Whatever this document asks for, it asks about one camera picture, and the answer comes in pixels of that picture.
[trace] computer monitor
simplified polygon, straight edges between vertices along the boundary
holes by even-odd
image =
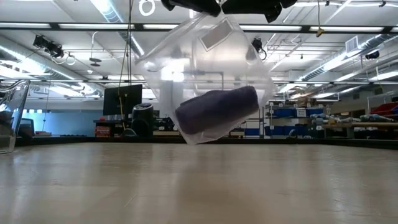
[[[128,114],[132,114],[134,106],[142,103],[142,85],[131,85],[116,88],[107,88],[104,93],[104,115],[121,114],[120,100],[123,106],[123,115],[127,118]]]

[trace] ceiling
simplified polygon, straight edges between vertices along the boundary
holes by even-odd
[[[99,10],[90,0],[1,0],[0,21],[24,21],[24,22],[107,22]],[[134,1],[132,21],[135,23],[181,23],[190,18],[188,9],[176,7],[172,12],[164,8],[159,0],[155,0],[153,14],[143,16],[140,12],[139,0]],[[398,1],[387,1],[387,5],[379,7],[380,1],[330,1],[325,6],[325,1],[320,1],[320,22],[324,25],[341,26],[396,26],[398,24]],[[299,0],[296,5],[283,9],[282,13],[272,24],[300,24],[317,25],[318,7],[316,1]],[[124,21],[128,18],[129,1],[113,0],[115,10]],[[151,3],[142,5],[144,12],[151,10]],[[263,15],[236,15],[239,23],[267,24]],[[100,67],[92,67],[89,61],[91,57],[91,37],[93,32],[65,32],[65,31],[39,31],[39,30],[0,30],[3,36],[18,45],[31,51],[37,49],[32,46],[36,35],[44,35],[49,40],[63,45],[63,50],[71,53],[76,58],[76,63],[60,66],[82,78],[100,79],[108,77],[118,80],[122,73],[122,79],[128,79],[127,68],[121,70],[126,42],[117,32],[99,32],[95,35],[92,57],[102,60]],[[157,43],[167,36],[167,32],[134,32],[135,39],[144,52],[149,52]],[[270,34],[270,33],[246,33],[251,41],[255,37],[262,39],[267,50],[267,58],[264,61],[269,74],[278,80],[290,80],[291,71],[303,72],[306,69],[322,63],[322,60],[345,48],[345,42],[355,35],[351,34],[323,34],[315,37],[314,34]],[[390,57],[396,53],[396,40],[388,42],[381,49],[381,58]],[[50,59],[42,50],[37,54]],[[363,65],[369,65],[373,61],[365,61]],[[359,57],[350,62],[336,67],[332,72],[340,75],[353,72],[361,67]],[[137,71],[133,79],[142,77]],[[115,87],[117,83],[102,87]],[[203,89],[211,88],[211,85],[203,86]]]

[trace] black monitor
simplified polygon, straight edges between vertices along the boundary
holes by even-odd
[[[127,118],[128,114],[132,114],[134,106],[142,103],[142,85],[131,85],[116,88],[107,88],[104,93],[104,115],[121,114],[120,100],[123,106],[123,114]]]

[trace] clear glass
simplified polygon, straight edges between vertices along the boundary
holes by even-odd
[[[21,80],[0,89],[0,154],[14,150],[29,84],[29,80]]]

